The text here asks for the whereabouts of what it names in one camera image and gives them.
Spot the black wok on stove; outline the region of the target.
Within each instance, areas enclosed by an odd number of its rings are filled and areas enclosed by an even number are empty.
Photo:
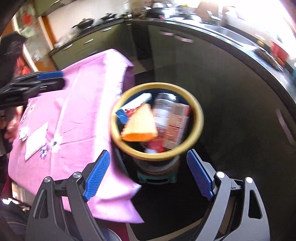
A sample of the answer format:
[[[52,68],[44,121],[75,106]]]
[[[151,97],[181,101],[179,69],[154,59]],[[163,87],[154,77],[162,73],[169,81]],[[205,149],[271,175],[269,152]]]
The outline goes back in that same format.
[[[79,30],[83,30],[86,29],[88,27],[91,27],[94,23],[94,19],[93,18],[84,18],[79,24],[74,25],[72,28],[77,28]]]

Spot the green side cabinets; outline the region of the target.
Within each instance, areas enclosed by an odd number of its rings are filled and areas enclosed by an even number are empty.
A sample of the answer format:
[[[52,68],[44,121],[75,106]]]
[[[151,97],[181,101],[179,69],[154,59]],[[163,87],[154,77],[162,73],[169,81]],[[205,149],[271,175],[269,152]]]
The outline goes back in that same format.
[[[62,70],[73,63],[108,49],[115,49],[128,58],[133,56],[132,40],[124,22],[107,24],[91,30],[60,48],[53,49],[49,56],[56,68]]]

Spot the red white carton box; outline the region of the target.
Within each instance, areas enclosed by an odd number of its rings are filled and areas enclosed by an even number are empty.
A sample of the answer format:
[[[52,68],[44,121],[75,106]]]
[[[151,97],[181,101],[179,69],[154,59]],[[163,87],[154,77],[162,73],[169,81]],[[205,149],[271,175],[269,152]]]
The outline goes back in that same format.
[[[183,141],[187,128],[191,108],[189,105],[174,103],[171,107],[168,125],[163,137],[163,148],[172,150]]]

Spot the pink floral tablecloth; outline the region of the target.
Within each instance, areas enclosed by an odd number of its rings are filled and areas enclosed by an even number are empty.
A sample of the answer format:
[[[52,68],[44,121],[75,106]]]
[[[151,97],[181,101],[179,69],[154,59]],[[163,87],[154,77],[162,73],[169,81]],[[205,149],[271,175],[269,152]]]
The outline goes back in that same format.
[[[109,167],[88,206],[95,218],[142,223],[132,204],[140,185],[119,168],[110,134],[112,108],[122,92],[134,86],[133,64],[109,49],[72,64],[63,73],[65,88],[30,99],[21,119],[20,128],[28,126],[29,136],[48,122],[46,144],[26,161],[26,140],[19,140],[19,128],[10,154],[9,176],[36,194],[45,177],[66,179],[107,150]]]

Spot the red checkered apron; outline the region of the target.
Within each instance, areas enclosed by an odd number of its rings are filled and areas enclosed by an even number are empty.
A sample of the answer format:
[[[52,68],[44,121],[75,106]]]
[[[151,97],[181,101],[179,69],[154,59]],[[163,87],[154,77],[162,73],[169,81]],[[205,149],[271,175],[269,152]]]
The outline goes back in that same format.
[[[16,60],[15,76],[21,76],[21,75],[26,75],[30,73],[31,73],[31,69],[29,68],[27,63],[22,59],[22,57],[19,57]]]

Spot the dark kitchen base cabinets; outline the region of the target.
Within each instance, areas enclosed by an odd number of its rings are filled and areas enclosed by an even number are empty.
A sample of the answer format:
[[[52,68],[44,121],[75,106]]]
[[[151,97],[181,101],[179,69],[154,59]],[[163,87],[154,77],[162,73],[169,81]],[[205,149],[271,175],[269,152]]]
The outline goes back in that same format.
[[[130,20],[137,53],[157,82],[191,92],[204,112],[199,144],[228,175],[251,176],[272,240],[295,240],[295,83],[252,47],[214,32],[162,20]]]

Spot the yellow rimmed trash bin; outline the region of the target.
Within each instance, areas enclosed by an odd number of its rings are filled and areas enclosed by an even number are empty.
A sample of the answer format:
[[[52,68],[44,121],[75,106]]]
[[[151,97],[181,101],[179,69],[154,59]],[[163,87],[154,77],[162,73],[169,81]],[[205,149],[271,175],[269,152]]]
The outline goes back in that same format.
[[[177,147],[172,150],[165,150],[162,153],[148,154],[144,152],[148,142],[126,142],[121,139],[120,133],[125,125],[119,122],[116,111],[142,93],[152,94],[152,99],[148,102],[152,109],[156,96],[161,92],[174,94],[177,97],[175,103],[189,105],[191,112],[187,128],[184,131],[183,141]],[[110,120],[111,138],[116,146],[126,154],[126,158],[131,159],[138,181],[154,185],[177,181],[182,155],[197,142],[203,126],[204,115],[196,98],[182,87],[162,82],[141,84],[124,92],[115,103]]]

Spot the clear plastic drink bottle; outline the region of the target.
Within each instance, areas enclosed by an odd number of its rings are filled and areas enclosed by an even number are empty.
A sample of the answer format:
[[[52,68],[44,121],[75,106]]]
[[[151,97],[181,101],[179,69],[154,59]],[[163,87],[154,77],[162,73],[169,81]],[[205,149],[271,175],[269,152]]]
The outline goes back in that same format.
[[[161,134],[163,134],[167,128],[171,107],[176,101],[177,97],[174,94],[165,92],[159,93],[154,100],[152,113],[158,132]]]

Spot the white snack wrapper packet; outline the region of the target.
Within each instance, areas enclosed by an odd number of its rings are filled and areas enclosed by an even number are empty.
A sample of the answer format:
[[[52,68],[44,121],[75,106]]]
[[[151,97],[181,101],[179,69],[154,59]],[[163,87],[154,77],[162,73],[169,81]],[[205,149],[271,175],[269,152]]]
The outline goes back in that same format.
[[[22,142],[25,141],[29,136],[29,132],[30,132],[30,128],[28,126],[21,127],[19,130],[18,139]]]

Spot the orange foam fruit net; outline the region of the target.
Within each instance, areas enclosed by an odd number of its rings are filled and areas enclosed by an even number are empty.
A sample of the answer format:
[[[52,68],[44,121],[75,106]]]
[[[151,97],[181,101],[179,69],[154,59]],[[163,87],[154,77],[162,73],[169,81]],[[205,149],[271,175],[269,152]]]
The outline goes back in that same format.
[[[126,142],[148,142],[158,136],[151,106],[148,103],[139,106],[130,116],[120,133]]]

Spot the blue white wrapper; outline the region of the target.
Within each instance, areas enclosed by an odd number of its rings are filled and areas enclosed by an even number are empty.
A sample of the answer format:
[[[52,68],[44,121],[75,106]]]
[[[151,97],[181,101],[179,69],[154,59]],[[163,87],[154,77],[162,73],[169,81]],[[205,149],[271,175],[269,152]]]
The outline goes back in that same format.
[[[152,99],[151,93],[142,93],[138,97],[129,101],[116,111],[116,116],[122,125],[125,125],[136,109],[142,104],[148,103]]]

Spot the red instant noodle cup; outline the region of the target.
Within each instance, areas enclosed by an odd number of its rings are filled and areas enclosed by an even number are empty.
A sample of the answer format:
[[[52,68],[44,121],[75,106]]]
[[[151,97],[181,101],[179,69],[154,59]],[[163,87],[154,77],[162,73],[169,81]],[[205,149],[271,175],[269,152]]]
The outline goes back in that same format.
[[[281,65],[285,66],[288,53],[276,42],[271,41],[271,52],[274,59]]]

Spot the stainless steel sink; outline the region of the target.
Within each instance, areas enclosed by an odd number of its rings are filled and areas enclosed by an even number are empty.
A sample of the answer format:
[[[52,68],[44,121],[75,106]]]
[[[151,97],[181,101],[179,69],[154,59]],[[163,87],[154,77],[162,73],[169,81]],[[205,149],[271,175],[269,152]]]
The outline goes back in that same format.
[[[243,37],[242,35],[233,32],[232,30],[228,30],[227,28],[215,26],[215,25],[208,25],[204,24],[203,27],[206,30],[209,30],[211,32],[214,32],[215,34],[222,36],[228,40],[231,40],[232,42],[239,44],[241,46],[250,45],[250,46],[256,46],[254,42],[247,39],[246,37]]]

